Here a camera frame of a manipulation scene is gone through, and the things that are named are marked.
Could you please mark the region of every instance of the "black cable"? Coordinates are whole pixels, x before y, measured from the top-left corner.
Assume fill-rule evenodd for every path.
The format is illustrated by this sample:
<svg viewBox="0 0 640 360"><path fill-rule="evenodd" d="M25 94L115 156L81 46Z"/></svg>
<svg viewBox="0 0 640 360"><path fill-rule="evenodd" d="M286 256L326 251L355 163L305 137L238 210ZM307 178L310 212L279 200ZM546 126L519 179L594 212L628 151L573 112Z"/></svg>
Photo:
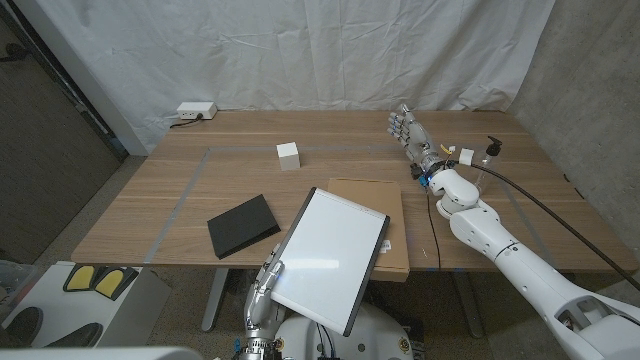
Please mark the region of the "black cable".
<svg viewBox="0 0 640 360"><path fill-rule="evenodd" d="M329 339L329 346L331 346L331 357L334 358L334 357L336 357L336 350L333 348L333 342L331 341L331 337L329 336L329 332L327 331L327 328L324 327L324 325L322 325L322 330L324 330L324 333L327 334L327 339Z"/></svg>
<svg viewBox="0 0 640 360"><path fill-rule="evenodd" d="M506 182L507 184L511 185L514 189L520 191L524 196L528 197L529 200L533 201L536 205L542 208L542 210L544 210L547 214L551 215L551 217L554 218L557 222L559 222L560 225L564 226L565 229L569 230L575 237L578 238L578 240L582 241L583 244L587 245L587 247L591 249L591 251L596 253L596 255L598 255L602 260L604 260L607 264L609 264L609 266L611 266L618 274L620 274L623 278L625 278L625 280L627 280L634 288L640 291L640 283L638 283L636 279L631 277L631 275L627 274L627 272L624 271L620 266L618 266L618 264L616 264L615 261L611 260L607 255L605 255L602 251L600 251L600 249L598 249L589 240L587 240L584 236L582 236L582 234L580 234L576 229L571 227L571 225L569 225L566 221L564 221L560 216L558 216L551 209L546 207L546 205L541 203L540 200L536 199L533 195L529 194L525 189L521 188L516 183L509 180L504 175L501 175L493 170L487 169L483 166L476 165L476 164L471 164L471 167L487 172L499 178L500 180Z"/></svg>
<svg viewBox="0 0 640 360"><path fill-rule="evenodd" d="M320 351L320 354L322 354L322 357L327 357L327 354L324 352L324 342L322 341L322 333L320 332L320 325L318 325L317 322L316 322L316 327L318 328L318 335L320 335L320 345L322 345L322 351Z"/></svg>
<svg viewBox="0 0 640 360"><path fill-rule="evenodd" d="M438 244L438 237L436 236L436 228L433 226L433 219L431 218L431 201L429 200L428 189L427 189L427 214L429 214L429 223L431 223L431 231L433 231L433 240L435 240L436 250L438 250L438 270L442 270L442 262L440 260L440 245Z"/></svg>
<svg viewBox="0 0 640 360"><path fill-rule="evenodd" d="M196 116L195 119L188 121L186 123L181 123L181 124L173 124L171 126L169 126L169 129L173 129L174 127L179 127L179 126L185 126L185 125L189 125L189 124L193 124L196 121L202 120L202 113L198 113L198 115Z"/></svg>

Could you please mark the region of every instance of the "wooden table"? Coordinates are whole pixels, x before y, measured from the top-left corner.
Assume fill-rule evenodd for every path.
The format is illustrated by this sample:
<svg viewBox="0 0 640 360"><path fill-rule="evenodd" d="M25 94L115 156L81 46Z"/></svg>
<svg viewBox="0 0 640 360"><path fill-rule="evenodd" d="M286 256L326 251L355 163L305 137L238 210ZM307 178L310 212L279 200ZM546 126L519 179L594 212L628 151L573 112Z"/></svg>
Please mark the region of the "wooden table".
<svg viewBox="0 0 640 360"><path fill-rule="evenodd" d="M632 253L509 115L495 112L416 112L437 143L486 147L504 142L498 171L566 219L622 268ZM286 234L312 186L351 177L400 183L412 270L438 266L426 196L411 179L409 161L387 134L387 112L220 112L213 121L165 136L72 254L78 263L258 267ZM282 172L276 144L295 141L301 169ZM457 168L464 175L471 171ZM223 260L216 258L206 221L264 194L282 232ZM536 205L499 181L482 198L520 241L563 271L611 271ZM494 270L459 242L435 211L443 270Z"/></svg>

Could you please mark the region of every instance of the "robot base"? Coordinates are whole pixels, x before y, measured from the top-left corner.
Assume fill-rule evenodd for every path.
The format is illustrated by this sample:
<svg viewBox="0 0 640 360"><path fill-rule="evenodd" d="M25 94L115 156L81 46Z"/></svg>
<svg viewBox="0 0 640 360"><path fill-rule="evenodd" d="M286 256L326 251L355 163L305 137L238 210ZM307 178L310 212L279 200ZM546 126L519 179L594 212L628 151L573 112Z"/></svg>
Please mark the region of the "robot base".
<svg viewBox="0 0 640 360"><path fill-rule="evenodd" d="M356 316L351 335L344 337L327 329L336 357L341 359L397 359L412 360L413 353L404 329L391 316L373 305L362 303ZM287 319L278 330L276 339L282 339L283 358L317 359L320 335L316 323L295 314ZM322 331L325 353L329 357L331 348L327 336Z"/></svg>

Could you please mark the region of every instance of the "table leg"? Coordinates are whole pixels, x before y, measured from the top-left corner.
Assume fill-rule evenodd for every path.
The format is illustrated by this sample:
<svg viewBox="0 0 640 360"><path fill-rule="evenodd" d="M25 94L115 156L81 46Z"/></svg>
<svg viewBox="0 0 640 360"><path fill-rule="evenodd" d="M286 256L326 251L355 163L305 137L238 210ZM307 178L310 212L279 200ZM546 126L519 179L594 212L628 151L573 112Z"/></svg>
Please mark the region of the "table leg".
<svg viewBox="0 0 640 360"><path fill-rule="evenodd" d="M482 326L482 319L480 318L478 303L473 293L469 274L466 272L454 272L451 276L462 303L462 311L467 320L469 334L473 338L480 339L484 336L484 327Z"/></svg>
<svg viewBox="0 0 640 360"><path fill-rule="evenodd" d="M216 324L228 275L228 268L216 269L216 274L211 284L211 292L209 293L209 301L207 301L207 308L204 310L204 317L202 318L202 331L211 331Z"/></svg>

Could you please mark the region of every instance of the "yellow foot pedal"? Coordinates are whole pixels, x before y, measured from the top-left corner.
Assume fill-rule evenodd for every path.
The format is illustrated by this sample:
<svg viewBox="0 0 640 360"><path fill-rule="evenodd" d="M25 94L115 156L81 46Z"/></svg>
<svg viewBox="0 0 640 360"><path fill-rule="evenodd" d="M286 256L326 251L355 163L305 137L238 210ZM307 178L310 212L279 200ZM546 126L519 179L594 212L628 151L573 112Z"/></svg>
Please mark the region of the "yellow foot pedal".
<svg viewBox="0 0 640 360"><path fill-rule="evenodd" d="M96 280L94 289L115 301L137 276L134 268L108 267Z"/></svg>
<svg viewBox="0 0 640 360"><path fill-rule="evenodd" d="M66 292L93 290L93 282L104 270L102 266L75 265L62 286Z"/></svg>

